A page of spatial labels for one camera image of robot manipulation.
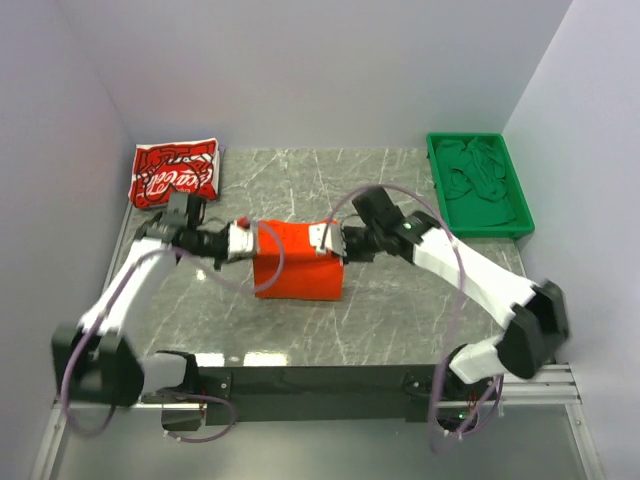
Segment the orange t-shirt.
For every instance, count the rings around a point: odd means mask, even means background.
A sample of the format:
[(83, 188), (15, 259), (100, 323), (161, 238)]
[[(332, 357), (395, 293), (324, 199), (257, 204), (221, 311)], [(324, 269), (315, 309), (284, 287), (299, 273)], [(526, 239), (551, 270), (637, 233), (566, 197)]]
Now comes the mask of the orange t-shirt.
[(308, 227), (315, 223), (266, 220), (258, 230), (253, 258), (254, 284), (274, 283), (257, 292), (261, 299), (338, 301), (342, 297), (344, 263), (334, 254), (318, 255)]

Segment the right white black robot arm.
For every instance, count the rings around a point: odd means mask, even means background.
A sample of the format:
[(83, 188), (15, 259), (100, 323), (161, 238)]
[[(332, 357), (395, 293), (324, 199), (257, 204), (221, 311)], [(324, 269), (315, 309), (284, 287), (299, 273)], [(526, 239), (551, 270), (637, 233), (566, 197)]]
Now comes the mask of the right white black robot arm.
[(370, 262), (379, 252), (399, 256), (456, 286), (493, 318), (499, 334), (448, 355), (450, 378), (467, 385), (505, 373), (534, 378), (570, 336), (562, 289), (500, 267), (425, 211), (403, 214), (389, 189), (373, 185), (347, 195), (363, 222), (343, 231), (347, 260)]

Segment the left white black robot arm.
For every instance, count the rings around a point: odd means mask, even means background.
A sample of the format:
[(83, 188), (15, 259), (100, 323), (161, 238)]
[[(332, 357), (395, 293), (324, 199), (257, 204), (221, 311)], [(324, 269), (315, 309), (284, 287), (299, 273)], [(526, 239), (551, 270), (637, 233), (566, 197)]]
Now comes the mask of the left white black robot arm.
[(138, 227), (121, 269), (78, 324), (55, 330), (51, 347), (62, 405), (130, 407), (162, 390), (199, 393), (194, 355), (162, 350), (142, 357), (127, 336), (180, 261), (227, 260), (229, 230), (202, 229), (205, 208), (201, 196), (172, 194), (163, 210)]

